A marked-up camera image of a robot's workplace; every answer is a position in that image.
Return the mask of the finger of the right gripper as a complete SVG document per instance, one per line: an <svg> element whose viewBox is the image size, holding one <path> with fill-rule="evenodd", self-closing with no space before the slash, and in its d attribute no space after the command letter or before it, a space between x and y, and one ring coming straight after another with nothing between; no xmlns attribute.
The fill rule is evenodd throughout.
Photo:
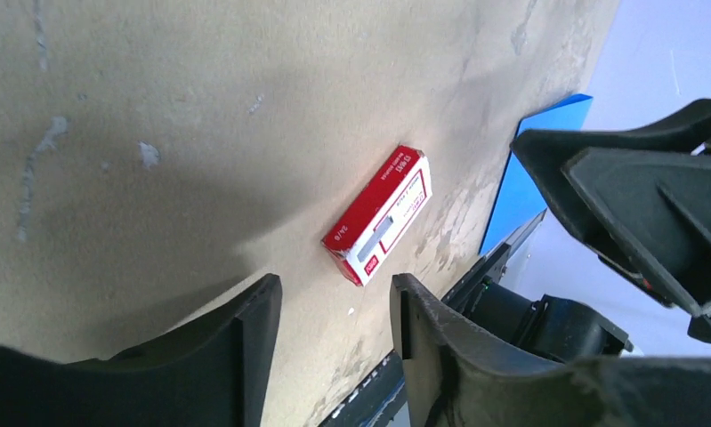
<svg viewBox="0 0 711 427"><path fill-rule="evenodd" d="M697 147L711 141L711 99L699 99L658 122L610 132L528 130L511 145L561 225L578 242L623 278L664 305L676 305L664 291L654 289L620 250L607 230L578 196L564 168L585 149L628 149L699 154Z"/></svg>
<svg viewBox="0 0 711 427"><path fill-rule="evenodd" d="M590 148L564 174L654 289L711 316L711 156Z"/></svg>

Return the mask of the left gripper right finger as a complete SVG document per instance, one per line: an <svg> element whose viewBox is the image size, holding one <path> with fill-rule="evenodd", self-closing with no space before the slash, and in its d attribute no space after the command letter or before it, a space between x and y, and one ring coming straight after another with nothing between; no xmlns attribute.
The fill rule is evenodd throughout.
<svg viewBox="0 0 711 427"><path fill-rule="evenodd" d="M463 372L440 426L711 426L711 359L553 364L515 378Z"/></svg>

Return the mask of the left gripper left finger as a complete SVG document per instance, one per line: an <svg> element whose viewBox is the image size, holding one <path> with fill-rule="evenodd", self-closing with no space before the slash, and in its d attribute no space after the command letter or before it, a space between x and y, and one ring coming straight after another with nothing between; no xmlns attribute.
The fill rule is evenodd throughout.
<svg viewBox="0 0 711 427"><path fill-rule="evenodd" d="M281 303L268 274L110 359L62 364L0 346L0 426L257 426Z"/></svg>

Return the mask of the red white staples box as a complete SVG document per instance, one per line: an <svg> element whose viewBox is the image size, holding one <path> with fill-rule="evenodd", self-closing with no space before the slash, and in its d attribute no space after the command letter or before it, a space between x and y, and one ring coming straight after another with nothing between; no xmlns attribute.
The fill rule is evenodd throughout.
<svg viewBox="0 0 711 427"><path fill-rule="evenodd" d="M365 286L431 196L432 178L425 153L399 145L321 244L347 280Z"/></svg>

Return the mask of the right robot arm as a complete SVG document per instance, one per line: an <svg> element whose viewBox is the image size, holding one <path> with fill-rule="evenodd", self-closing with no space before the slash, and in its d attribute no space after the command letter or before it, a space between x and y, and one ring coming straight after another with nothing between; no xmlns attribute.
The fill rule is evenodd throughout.
<svg viewBox="0 0 711 427"><path fill-rule="evenodd" d="M549 211L598 259L711 343L711 99L625 131L529 129L511 145ZM627 333L581 302L537 301L499 284L498 246L445 302L497 338L567 363L631 350Z"/></svg>

